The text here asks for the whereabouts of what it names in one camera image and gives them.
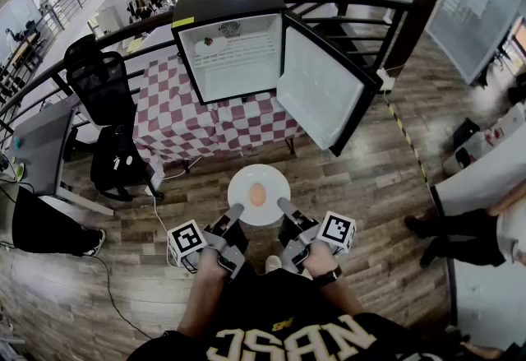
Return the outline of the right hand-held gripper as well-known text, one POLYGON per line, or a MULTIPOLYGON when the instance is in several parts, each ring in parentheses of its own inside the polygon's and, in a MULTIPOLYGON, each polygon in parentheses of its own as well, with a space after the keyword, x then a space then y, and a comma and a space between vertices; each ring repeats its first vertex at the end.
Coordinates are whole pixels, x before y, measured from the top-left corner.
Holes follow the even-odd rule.
POLYGON ((314 242, 327 243, 334 256, 349 252, 356 233, 355 220, 327 211, 319 222, 304 215, 285 197, 279 198, 277 204, 284 213, 278 238, 284 248, 282 259, 286 267, 302 273, 314 242))

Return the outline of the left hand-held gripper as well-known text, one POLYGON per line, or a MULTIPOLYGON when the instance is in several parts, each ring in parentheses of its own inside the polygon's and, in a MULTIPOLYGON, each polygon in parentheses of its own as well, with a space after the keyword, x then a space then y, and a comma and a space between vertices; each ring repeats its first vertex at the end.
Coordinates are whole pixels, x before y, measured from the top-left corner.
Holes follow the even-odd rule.
POLYGON ((218 252, 218 263, 228 271, 233 280, 245 264, 244 252, 247 239, 239 225, 244 206, 231 206, 213 225, 199 229, 190 220, 168 231, 168 250, 178 267, 184 267, 192 274, 197 273, 201 252, 212 248, 218 252))

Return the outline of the person's left hand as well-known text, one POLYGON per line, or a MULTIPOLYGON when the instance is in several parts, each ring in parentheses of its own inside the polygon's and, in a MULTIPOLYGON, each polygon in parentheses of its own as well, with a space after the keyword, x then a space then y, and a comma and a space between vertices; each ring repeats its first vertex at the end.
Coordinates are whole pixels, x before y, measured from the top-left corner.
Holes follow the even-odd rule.
POLYGON ((218 263, 219 254, 212 248, 204 248, 199 259, 196 276, 202 280, 225 280, 228 271, 218 263))

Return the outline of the person's right hand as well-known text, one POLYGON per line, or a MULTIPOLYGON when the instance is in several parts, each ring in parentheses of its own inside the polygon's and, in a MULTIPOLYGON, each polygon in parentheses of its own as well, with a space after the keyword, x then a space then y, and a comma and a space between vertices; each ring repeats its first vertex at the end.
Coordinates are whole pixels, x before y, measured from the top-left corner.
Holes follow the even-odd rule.
POLYGON ((332 272, 339 266, 329 245, 323 241, 315 241, 310 245, 309 255, 303 265, 312 278, 332 272))

